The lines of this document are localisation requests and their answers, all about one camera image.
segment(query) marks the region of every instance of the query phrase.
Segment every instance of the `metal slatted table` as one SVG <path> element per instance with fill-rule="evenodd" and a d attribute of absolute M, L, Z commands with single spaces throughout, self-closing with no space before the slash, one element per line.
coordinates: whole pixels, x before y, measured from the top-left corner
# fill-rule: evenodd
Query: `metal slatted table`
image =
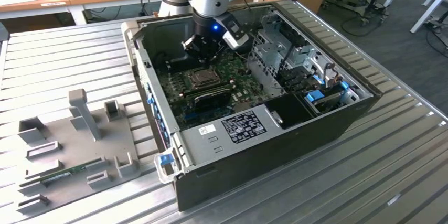
<path fill-rule="evenodd" d="M 125 104 L 142 175 L 26 223 L 436 223 L 448 215 L 448 128 L 442 113 L 301 6 L 278 2 L 385 93 L 344 135 L 297 161 L 193 209 L 178 212 L 152 166 L 156 144 L 126 63 L 120 22 L 13 34 L 1 48 L 0 216 L 14 212 L 24 148 L 8 126 L 69 116 L 68 89 L 89 109 Z"/>

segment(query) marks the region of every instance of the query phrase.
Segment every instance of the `barcode sticker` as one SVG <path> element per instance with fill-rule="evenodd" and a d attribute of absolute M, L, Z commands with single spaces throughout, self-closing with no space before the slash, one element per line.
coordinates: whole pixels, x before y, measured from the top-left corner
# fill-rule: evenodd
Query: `barcode sticker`
<path fill-rule="evenodd" d="M 65 2 L 52 2 L 52 3 L 42 3 L 41 6 L 52 6 L 52 5 L 65 5 Z"/>
<path fill-rule="evenodd" d="M 216 131 L 216 128 L 212 124 L 198 129 L 198 133 L 201 134 L 201 136 L 213 131 Z"/>

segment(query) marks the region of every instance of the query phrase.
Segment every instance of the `robotic arm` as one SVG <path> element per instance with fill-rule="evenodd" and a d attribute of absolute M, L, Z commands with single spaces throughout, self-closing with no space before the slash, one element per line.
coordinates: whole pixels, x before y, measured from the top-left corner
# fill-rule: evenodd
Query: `robotic arm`
<path fill-rule="evenodd" d="M 185 52 L 206 64 L 220 48 L 221 40 L 232 50 L 248 41 L 233 15 L 226 12 L 229 0 L 162 0 L 158 16 L 193 12 L 193 35 L 182 43 Z"/>

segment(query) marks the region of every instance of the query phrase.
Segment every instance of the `motherboard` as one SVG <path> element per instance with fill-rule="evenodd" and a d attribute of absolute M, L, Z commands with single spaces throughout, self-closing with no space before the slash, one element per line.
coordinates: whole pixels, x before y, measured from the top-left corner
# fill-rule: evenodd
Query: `motherboard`
<path fill-rule="evenodd" d="M 180 129 L 254 107 L 268 99 L 246 67 L 246 55 L 224 51 L 206 67 L 158 73 Z"/>

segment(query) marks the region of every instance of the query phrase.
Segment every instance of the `product label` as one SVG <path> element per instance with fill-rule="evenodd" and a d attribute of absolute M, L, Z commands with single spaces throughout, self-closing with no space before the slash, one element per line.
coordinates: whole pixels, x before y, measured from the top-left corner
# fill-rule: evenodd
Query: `product label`
<path fill-rule="evenodd" d="M 233 143 L 240 143 L 266 132 L 253 111 L 221 121 Z"/>
<path fill-rule="evenodd" d="M 65 5 L 65 2 L 42 3 L 41 6 Z"/>
<path fill-rule="evenodd" d="M 216 131 L 216 129 L 214 129 L 214 125 L 212 124 L 205 127 L 198 128 L 198 133 L 201 134 L 201 136 L 213 131 Z"/>

